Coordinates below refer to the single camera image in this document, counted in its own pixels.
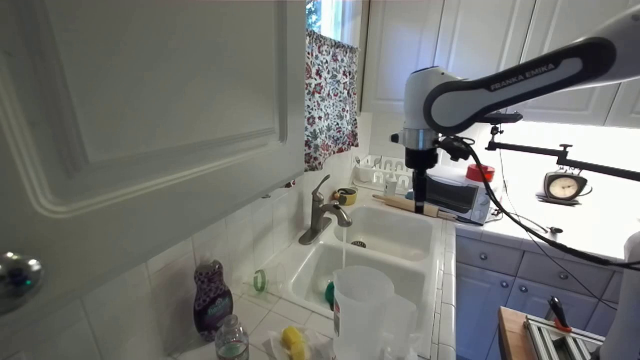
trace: window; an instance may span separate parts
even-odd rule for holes
[[[358,46],[362,1],[307,0],[307,28]]]

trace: yellow sponge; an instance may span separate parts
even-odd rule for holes
[[[305,360],[305,344],[302,341],[291,346],[291,360]]]
[[[288,350],[293,348],[293,345],[300,343],[304,345],[302,334],[295,327],[290,326],[282,331],[282,342]]]

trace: clock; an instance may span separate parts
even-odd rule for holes
[[[582,193],[586,185],[587,179],[580,175],[560,171],[547,172],[544,191],[549,199],[572,201]]]

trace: dish rack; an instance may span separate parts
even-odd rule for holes
[[[380,160],[374,167],[376,159]],[[412,174],[412,170],[404,165],[404,159],[367,155],[358,163],[353,158],[352,183],[363,188],[382,191],[385,178],[391,177],[398,182],[396,194],[404,196],[413,188]]]

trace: drawer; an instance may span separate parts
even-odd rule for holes
[[[457,262],[503,274],[516,275],[522,253],[522,250],[512,247],[456,237]]]
[[[618,299],[620,299],[621,285],[622,285],[622,273],[616,271],[613,274],[613,277],[611,278],[611,282],[607,286],[607,289],[604,291],[604,295],[602,295],[602,298],[606,301],[618,303]]]
[[[602,296],[609,283],[609,279],[611,279],[613,275],[613,270],[563,259],[554,259],[571,272],[571,274],[575,275],[580,282],[598,297]],[[571,275],[568,275],[551,261],[551,259],[542,254],[526,252],[522,258],[518,277],[590,296],[589,292]]]

